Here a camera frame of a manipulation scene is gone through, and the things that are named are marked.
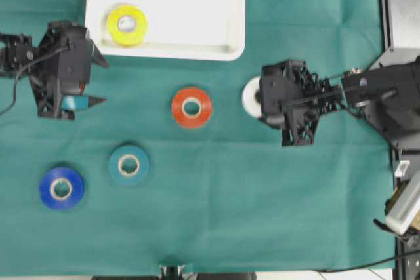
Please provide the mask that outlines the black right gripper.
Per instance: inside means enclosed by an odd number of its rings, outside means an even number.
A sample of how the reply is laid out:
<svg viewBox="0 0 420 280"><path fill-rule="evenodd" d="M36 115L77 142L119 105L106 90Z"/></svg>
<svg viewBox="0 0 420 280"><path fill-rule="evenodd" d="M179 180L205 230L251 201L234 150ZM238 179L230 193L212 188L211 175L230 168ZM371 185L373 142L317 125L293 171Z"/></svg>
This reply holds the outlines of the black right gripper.
<svg viewBox="0 0 420 280"><path fill-rule="evenodd" d="M286 127L279 130L282 146L303 146L314 142L321 116L337 111L343 99L340 86L320 79L303 60L285 60L286 99L282 102Z"/></svg>

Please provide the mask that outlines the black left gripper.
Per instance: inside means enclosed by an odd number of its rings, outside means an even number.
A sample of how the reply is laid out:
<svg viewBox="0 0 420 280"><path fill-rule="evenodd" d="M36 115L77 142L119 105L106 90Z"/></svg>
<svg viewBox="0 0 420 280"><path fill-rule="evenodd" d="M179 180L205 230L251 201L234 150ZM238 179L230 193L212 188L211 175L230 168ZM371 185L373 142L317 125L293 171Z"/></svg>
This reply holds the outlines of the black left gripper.
<svg viewBox="0 0 420 280"><path fill-rule="evenodd" d="M30 72L30 85L40 117L56 119L73 119L76 111L87 110L107 101L88 95L64 94L57 77L58 58L60 53L69 50L68 44L62 42L64 30L71 26L81 26L75 22L58 21L48 24L45 35L35 47L35 57L44 58ZM89 40L90 68L93 65L109 68L110 65L92 39Z"/></svg>

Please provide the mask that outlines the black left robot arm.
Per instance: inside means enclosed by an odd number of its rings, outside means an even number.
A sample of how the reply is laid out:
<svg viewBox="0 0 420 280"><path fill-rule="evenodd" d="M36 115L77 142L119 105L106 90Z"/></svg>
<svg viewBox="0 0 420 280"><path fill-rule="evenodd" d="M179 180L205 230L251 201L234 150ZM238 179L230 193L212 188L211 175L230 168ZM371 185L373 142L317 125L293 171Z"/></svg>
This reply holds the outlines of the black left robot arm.
<svg viewBox="0 0 420 280"><path fill-rule="evenodd" d="M1 43L1 76L15 83L28 78L38 117L73 120L77 111L105 102L85 94L92 66L109 66L86 27L55 21L38 46L23 34L3 33Z"/></svg>

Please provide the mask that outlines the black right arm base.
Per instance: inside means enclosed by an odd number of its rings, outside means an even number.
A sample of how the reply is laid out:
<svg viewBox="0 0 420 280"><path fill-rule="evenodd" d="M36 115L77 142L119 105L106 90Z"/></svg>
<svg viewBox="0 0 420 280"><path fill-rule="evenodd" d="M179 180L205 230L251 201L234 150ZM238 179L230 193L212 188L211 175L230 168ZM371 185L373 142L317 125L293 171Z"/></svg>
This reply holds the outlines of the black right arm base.
<svg viewBox="0 0 420 280"><path fill-rule="evenodd" d="M368 123L394 148L419 149L419 49L387 50L366 72Z"/></svg>

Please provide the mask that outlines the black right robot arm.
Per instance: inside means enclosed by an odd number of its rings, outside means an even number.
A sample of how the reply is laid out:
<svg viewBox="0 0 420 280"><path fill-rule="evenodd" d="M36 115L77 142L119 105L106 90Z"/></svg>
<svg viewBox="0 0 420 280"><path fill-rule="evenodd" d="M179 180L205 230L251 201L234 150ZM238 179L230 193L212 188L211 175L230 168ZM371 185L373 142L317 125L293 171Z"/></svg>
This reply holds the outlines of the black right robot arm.
<svg viewBox="0 0 420 280"><path fill-rule="evenodd" d="M283 146L313 144L323 116L346 111L365 120L393 148L419 149L419 61L348 71L332 84L303 60L262 67L260 121L282 133Z"/></svg>

